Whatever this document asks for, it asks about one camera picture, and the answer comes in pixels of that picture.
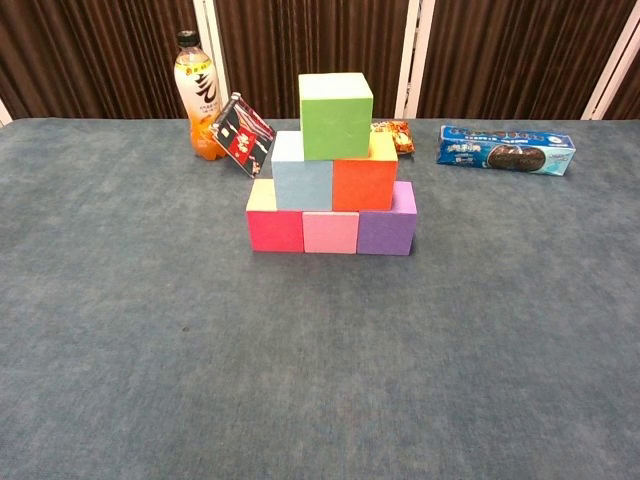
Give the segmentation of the pink foam cube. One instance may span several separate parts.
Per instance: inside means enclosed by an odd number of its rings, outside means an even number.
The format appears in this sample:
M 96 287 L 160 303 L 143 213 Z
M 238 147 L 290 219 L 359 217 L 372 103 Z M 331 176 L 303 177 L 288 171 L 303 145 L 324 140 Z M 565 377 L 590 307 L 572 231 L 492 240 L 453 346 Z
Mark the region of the pink foam cube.
M 306 211 L 302 221 L 306 253 L 356 253 L 358 212 Z

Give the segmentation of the red foam cube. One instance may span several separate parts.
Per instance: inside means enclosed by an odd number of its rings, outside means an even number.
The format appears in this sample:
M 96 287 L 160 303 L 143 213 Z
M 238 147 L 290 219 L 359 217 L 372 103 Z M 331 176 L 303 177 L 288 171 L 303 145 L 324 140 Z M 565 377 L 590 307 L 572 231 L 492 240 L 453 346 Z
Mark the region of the red foam cube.
M 272 179 L 256 179 L 246 205 L 251 247 L 259 252 L 303 252 L 299 210 L 278 210 Z

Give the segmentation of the light blue foam cube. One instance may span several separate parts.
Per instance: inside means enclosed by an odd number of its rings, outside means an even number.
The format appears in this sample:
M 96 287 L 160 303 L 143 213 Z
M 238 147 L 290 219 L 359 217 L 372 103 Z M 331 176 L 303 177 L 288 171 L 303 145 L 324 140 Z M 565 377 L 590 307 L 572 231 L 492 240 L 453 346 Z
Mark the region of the light blue foam cube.
M 300 131 L 276 134 L 271 165 L 279 210 L 332 210 L 333 161 L 306 161 Z

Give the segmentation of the purple foam cube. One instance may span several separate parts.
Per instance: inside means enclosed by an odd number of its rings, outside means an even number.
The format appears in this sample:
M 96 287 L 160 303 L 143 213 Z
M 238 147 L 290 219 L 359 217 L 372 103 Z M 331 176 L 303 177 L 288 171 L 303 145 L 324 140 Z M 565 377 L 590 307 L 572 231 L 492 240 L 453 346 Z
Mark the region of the purple foam cube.
M 359 213 L 357 253 L 409 255 L 417 214 L 412 183 L 395 181 L 390 210 Z

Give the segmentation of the orange foam cube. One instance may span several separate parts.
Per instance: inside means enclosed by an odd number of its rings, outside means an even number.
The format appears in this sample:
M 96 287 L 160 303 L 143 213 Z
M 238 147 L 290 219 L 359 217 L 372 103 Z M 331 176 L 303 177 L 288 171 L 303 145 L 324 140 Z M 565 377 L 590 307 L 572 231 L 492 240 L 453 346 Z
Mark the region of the orange foam cube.
M 390 210 L 397 169 L 398 156 L 392 135 L 372 132 L 366 158 L 334 161 L 333 210 Z

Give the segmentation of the green foam cube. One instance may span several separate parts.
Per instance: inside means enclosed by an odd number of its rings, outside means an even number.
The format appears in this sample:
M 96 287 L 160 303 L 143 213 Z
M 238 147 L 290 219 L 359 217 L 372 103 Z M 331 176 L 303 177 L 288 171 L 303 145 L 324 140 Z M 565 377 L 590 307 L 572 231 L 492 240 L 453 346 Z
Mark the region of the green foam cube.
M 304 159 L 367 157 L 373 93 L 364 75 L 301 74 L 298 81 Z

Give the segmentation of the red black card box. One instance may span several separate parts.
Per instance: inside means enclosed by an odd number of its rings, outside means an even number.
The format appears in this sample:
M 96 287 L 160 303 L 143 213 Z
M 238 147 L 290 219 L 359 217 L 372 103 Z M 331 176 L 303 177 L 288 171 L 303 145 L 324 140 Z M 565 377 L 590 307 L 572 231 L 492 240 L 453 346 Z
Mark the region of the red black card box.
M 275 130 L 243 99 L 233 92 L 209 130 L 222 149 L 251 178 L 261 171 Z

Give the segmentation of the green orange snack bag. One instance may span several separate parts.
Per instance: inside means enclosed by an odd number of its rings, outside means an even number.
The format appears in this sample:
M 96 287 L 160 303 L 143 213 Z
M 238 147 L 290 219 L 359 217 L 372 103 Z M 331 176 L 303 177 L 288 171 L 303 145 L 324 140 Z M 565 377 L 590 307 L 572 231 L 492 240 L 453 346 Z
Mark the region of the green orange snack bag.
M 415 145 L 409 128 L 409 123 L 405 120 L 384 120 L 374 122 L 371 125 L 371 131 L 390 133 L 398 155 L 413 154 L 415 152 Z

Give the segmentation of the orange drink bottle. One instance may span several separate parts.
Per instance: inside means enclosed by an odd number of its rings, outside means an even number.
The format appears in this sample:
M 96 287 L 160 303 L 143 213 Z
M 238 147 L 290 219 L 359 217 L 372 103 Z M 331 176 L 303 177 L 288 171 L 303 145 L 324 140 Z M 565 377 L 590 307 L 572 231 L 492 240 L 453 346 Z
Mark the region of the orange drink bottle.
M 225 156 L 210 130 L 222 109 L 215 64 L 201 49 L 196 30 L 182 30 L 176 38 L 174 79 L 190 122 L 191 145 L 198 156 L 214 161 Z

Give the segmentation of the blue felt table mat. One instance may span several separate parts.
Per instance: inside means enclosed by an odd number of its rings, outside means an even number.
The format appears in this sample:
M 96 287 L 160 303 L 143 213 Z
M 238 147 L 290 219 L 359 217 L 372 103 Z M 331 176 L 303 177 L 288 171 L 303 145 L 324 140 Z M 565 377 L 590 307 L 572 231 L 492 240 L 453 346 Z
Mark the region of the blue felt table mat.
M 251 250 L 182 120 L 0 128 L 0 480 L 640 480 L 640 121 L 435 161 L 407 257 Z

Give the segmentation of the dark brown curtain panel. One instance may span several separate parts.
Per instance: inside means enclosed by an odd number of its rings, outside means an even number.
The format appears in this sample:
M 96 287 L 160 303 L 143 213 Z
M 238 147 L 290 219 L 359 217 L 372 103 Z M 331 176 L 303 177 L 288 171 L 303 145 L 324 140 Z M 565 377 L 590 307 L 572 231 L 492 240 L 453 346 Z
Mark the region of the dark brown curtain panel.
M 605 120 L 640 119 L 640 49 L 603 118 Z
M 193 0 L 0 0 L 0 100 L 13 119 L 182 118 L 176 35 Z
M 264 118 L 299 115 L 298 77 L 361 72 L 373 115 L 395 111 L 409 0 L 215 0 L 225 69 Z
M 420 118 L 572 119 L 636 0 L 435 0 Z

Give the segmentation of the blue cookie package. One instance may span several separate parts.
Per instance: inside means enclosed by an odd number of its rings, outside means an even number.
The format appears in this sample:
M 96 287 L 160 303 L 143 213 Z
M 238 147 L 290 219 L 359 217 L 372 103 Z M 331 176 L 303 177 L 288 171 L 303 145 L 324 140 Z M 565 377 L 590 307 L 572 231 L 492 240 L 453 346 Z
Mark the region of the blue cookie package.
M 563 176 L 576 148 L 562 133 L 443 125 L 438 164 Z

